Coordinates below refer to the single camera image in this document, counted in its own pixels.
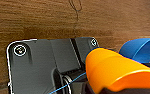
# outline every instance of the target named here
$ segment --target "wood grain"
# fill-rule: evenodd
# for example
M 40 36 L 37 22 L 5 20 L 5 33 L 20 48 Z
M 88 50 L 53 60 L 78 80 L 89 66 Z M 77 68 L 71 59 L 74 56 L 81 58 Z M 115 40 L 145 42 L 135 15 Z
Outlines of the wood grain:
M 74 4 L 80 8 L 78 0 Z M 81 4 L 77 22 L 68 0 L 0 0 L 0 83 L 9 81 L 6 47 L 12 41 L 95 37 L 101 47 L 119 51 L 128 40 L 150 37 L 150 0 Z

